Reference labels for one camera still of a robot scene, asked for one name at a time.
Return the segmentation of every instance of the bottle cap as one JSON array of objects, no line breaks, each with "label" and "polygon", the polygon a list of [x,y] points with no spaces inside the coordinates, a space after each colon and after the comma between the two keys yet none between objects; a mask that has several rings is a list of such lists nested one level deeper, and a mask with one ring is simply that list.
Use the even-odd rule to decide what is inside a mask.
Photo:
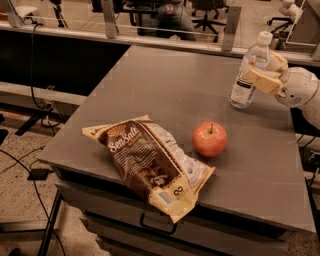
[{"label": "bottle cap", "polygon": [[273,35],[268,31],[262,31],[259,33],[257,43],[262,45],[269,45],[271,43]]}]

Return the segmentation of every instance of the bottle label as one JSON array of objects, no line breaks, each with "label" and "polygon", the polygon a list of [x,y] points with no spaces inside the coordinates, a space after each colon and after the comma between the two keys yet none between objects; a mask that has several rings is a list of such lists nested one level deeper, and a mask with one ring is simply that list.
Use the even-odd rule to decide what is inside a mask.
[{"label": "bottle label", "polygon": [[231,94],[231,100],[240,104],[246,104],[251,92],[251,83],[241,78],[241,74],[238,76],[237,82],[233,87]]}]

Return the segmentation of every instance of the floor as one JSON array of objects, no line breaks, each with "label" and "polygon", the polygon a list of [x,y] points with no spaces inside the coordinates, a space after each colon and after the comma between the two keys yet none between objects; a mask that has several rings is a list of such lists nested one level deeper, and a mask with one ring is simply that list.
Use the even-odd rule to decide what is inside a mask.
[{"label": "floor", "polygon": [[[47,17],[46,25],[57,26],[57,20],[54,17],[52,6],[49,2],[35,2],[33,0],[16,0],[16,2],[20,5],[31,3],[38,5],[42,15]],[[255,37],[259,31],[265,29],[268,31],[272,30],[273,26],[266,26],[267,20],[272,16],[279,16],[277,11],[280,5],[279,0],[234,0],[232,2],[238,2],[242,5],[235,46],[249,47],[255,42]],[[88,2],[83,0],[64,1],[62,8],[69,29],[103,33],[103,16],[99,13],[92,13],[91,5]],[[226,15],[224,10],[222,10],[220,21],[223,22],[225,20]],[[117,25],[121,33],[132,33],[135,36],[136,28],[130,27],[126,15],[120,14],[117,17]],[[221,36],[219,40],[221,40],[223,38],[223,29],[222,27],[218,27],[217,29],[220,31]],[[211,43],[212,40],[210,34],[201,35],[200,33],[198,38],[200,42]],[[58,132],[63,125],[57,126],[53,131],[51,128],[44,128],[38,122],[25,134],[17,136],[15,132],[29,116],[25,113],[11,112],[10,109],[1,109],[1,107],[0,113],[3,113],[5,118],[5,121],[0,124],[0,129],[6,129],[9,132],[0,149],[17,159],[21,159],[21,163],[27,168],[31,164],[33,168],[49,168],[36,161],[37,154],[41,152],[40,147],[45,147],[54,136],[54,133]],[[15,164],[12,166],[13,164],[15,164],[15,161],[10,156],[0,152],[0,223],[45,220],[46,215],[39,203],[35,187],[31,181],[27,180],[28,172],[21,165]],[[57,179],[54,173],[49,173],[45,181],[36,181],[40,198],[49,213],[56,193],[55,182]],[[315,195],[316,200],[320,201],[318,197],[318,195]],[[109,255],[108,252],[100,250],[95,242],[95,235],[86,231],[79,220],[80,215],[81,212],[78,209],[62,202],[55,225],[55,232],[62,242],[65,255]],[[42,236],[42,232],[0,234],[0,255],[9,255],[10,251],[15,247],[21,248],[21,254],[24,256],[37,255]],[[52,236],[47,255],[63,255],[61,245],[55,236]],[[316,235],[306,236],[296,234],[290,239],[286,255],[320,255],[318,237]]]}]

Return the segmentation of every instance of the desk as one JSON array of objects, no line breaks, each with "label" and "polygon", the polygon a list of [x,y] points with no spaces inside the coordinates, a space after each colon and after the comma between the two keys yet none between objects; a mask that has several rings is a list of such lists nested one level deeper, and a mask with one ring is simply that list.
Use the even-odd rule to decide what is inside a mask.
[{"label": "desk", "polygon": [[[63,198],[82,210],[101,248],[120,255],[279,255],[292,232],[315,232],[290,111],[260,92],[250,108],[232,108],[239,65],[235,58],[131,46],[50,141],[39,160],[59,175]],[[128,191],[104,146],[81,134],[145,114],[188,155],[216,167],[195,210],[171,235],[167,216]],[[191,145],[205,120],[228,133],[225,151],[208,161]],[[144,216],[155,229],[141,226]]]}]

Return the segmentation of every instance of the metal frame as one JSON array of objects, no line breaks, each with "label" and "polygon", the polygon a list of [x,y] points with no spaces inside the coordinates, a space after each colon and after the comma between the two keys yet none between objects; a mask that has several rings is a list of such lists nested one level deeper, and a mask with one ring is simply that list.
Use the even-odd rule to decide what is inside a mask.
[{"label": "metal frame", "polygon": [[38,252],[38,256],[47,255],[50,245],[51,236],[53,233],[54,225],[60,209],[62,201],[61,194],[57,191],[52,210],[48,220],[38,221],[21,221],[21,222],[7,222],[0,223],[0,233],[18,233],[18,232],[39,232],[44,231],[42,242]]}]

